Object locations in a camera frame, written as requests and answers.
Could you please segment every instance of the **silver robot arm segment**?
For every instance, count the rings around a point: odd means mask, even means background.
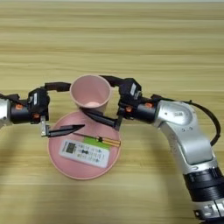
[[[223,176],[194,109],[183,102],[160,101],[153,125],[169,141],[192,196],[195,216],[208,223],[224,217]]]

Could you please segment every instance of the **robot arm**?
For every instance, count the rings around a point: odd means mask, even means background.
[[[200,130],[196,113],[188,103],[157,95],[144,98],[141,86],[134,79],[103,77],[112,87],[119,87],[118,118],[108,118],[92,109],[83,109],[83,112],[117,130],[123,118],[137,119],[161,129],[184,176],[195,216],[201,221],[208,221],[205,223],[224,223],[224,178],[212,149],[221,131],[217,118],[199,106],[211,118],[214,117],[217,126],[217,135],[210,143]]]
[[[49,121],[48,105],[50,97],[48,91],[65,92],[70,83],[46,83],[44,87],[32,90],[26,100],[20,100],[18,94],[0,94],[0,129],[12,124],[31,123],[41,124],[42,137],[61,137],[83,128],[85,125],[67,125],[59,129],[50,129],[46,124]]]

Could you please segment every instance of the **pink cup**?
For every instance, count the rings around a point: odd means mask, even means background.
[[[111,87],[101,76],[87,74],[74,81],[70,94],[78,107],[104,112],[111,96]]]

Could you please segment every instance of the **pink bowl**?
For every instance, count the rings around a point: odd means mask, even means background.
[[[89,135],[92,137],[109,137],[120,141],[119,132],[110,128],[109,126],[100,124],[91,120],[82,112],[73,112],[69,115],[62,117],[54,126],[55,129],[62,125],[68,124],[85,124],[86,126],[78,133]],[[50,159],[54,166],[64,175],[72,179],[94,179],[100,177],[107,171],[109,171],[115,164],[119,157],[121,147],[117,148],[111,146],[109,151],[108,167],[100,168],[88,164],[82,164],[74,160],[64,158],[59,154],[60,146],[65,139],[71,139],[76,141],[83,141],[83,136],[76,136],[74,134],[68,136],[60,136],[49,138],[48,152]]]

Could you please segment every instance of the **wooden table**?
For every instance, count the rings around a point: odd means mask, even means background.
[[[134,77],[145,96],[194,100],[224,122],[223,3],[0,3],[1,93],[83,74]],[[51,124],[77,110],[51,93]],[[115,89],[107,115],[116,113]],[[214,127],[199,112],[210,138]],[[60,174],[38,125],[1,129],[0,223],[193,224],[191,200],[165,137],[124,121],[122,155],[106,175]],[[215,145],[224,170],[224,138]]]

